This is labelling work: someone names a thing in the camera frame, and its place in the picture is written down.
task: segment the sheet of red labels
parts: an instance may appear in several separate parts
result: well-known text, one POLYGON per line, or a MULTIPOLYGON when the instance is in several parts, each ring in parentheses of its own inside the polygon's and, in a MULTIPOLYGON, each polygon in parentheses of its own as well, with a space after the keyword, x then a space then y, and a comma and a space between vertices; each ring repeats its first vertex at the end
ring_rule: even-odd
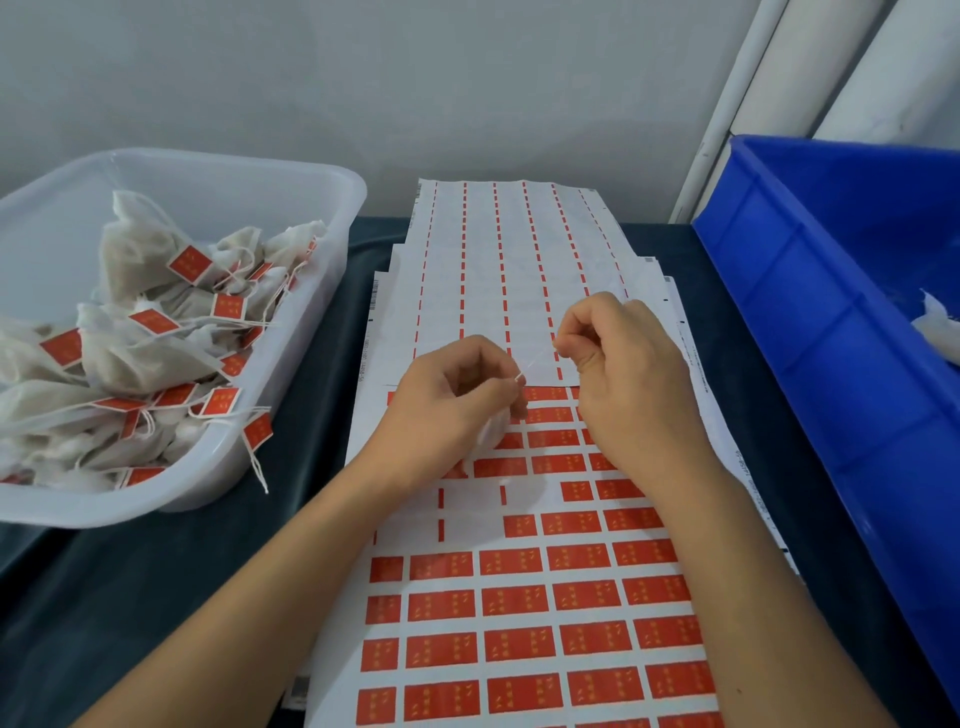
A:
POLYGON ((722 725, 669 535, 594 445, 576 371, 549 347, 565 307, 599 290, 644 300, 682 347, 711 442, 783 546, 703 376, 676 286, 630 251, 596 193, 423 182, 407 242, 374 281, 348 459, 413 358, 461 330, 509 345, 532 383, 529 415, 378 528, 304 671, 308 726, 722 725), (471 201, 493 222, 475 231, 471 201))

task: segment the red tea tag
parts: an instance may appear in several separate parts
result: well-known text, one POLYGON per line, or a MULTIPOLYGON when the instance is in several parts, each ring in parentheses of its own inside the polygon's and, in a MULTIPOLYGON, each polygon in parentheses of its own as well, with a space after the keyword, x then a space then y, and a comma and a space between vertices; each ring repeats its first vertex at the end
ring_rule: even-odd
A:
POLYGON ((210 315, 214 318, 243 321, 246 313, 247 299, 242 296, 218 293, 213 297, 213 309, 210 311, 210 315))
POLYGON ((50 354, 64 369, 73 366, 83 358, 78 328, 71 328, 69 331, 41 341, 40 348, 50 354))
POLYGON ((190 401, 196 389, 197 383, 193 381, 187 382, 186 384, 178 384, 176 387, 168 387, 156 396, 154 403, 150 406, 152 409, 183 407, 190 401))
POLYGON ((210 392, 209 397, 200 410, 199 417, 223 417, 233 411, 240 396, 239 387, 217 387, 210 392))
POLYGON ((169 316, 160 313, 155 308, 147 308, 137 313, 132 313, 128 318, 137 322, 150 333, 161 334, 170 331, 176 331, 180 324, 169 316))
POLYGON ((270 413, 264 412, 250 420, 243 428, 243 436, 250 451, 256 452, 257 448, 274 436, 274 429, 270 426, 270 413))
POLYGON ((209 270, 211 265, 213 265, 213 261, 210 258, 194 246, 188 245, 167 263, 167 268, 188 283, 196 283, 209 270))

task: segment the white pipe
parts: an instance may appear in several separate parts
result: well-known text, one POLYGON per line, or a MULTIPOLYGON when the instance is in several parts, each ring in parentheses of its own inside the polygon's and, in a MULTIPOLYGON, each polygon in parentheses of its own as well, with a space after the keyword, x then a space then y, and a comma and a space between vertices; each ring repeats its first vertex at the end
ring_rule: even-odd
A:
POLYGON ((814 135, 905 142, 960 80, 960 0, 899 0, 814 135))
POLYGON ((760 0, 760 5, 754 14, 754 20, 750 24, 740 50, 736 54, 736 60, 733 62, 733 68, 727 77, 723 91, 720 93, 720 99, 713 109, 713 115, 707 124, 707 130, 704 132, 704 138, 700 142, 697 154, 693 158, 689 171, 686 173, 684 186, 680 190, 680 196, 674 205, 673 213, 670 215, 670 222, 686 222, 690 218, 700 190, 703 189, 704 182, 713 166, 713 161, 723 147, 724 140, 727 138, 727 130, 736 115, 736 110, 743 101, 743 95, 747 92, 750 80, 754 77, 756 67, 763 58, 763 51, 766 50, 767 43, 770 42, 780 16, 783 14, 783 8, 786 7, 787 0, 760 0))

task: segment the right hand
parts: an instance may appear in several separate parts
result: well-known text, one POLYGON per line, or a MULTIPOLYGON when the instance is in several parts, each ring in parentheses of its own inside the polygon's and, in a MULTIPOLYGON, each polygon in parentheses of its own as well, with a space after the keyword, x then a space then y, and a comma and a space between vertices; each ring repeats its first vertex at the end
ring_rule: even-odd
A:
POLYGON ((567 310, 554 346, 580 372, 580 412, 594 442, 654 500, 671 475, 720 465, 684 357, 646 305, 610 293, 583 299, 567 310))

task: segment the tea bag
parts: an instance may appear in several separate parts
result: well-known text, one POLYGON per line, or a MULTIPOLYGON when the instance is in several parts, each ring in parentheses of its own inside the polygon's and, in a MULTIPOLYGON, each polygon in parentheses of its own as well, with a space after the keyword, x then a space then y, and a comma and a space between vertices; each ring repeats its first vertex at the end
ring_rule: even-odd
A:
POLYGON ((100 286, 103 303, 132 307, 144 291, 180 277, 167 262, 190 238, 155 202, 127 190, 113 192, 117 221, 104 226, 100 240, 100 286))

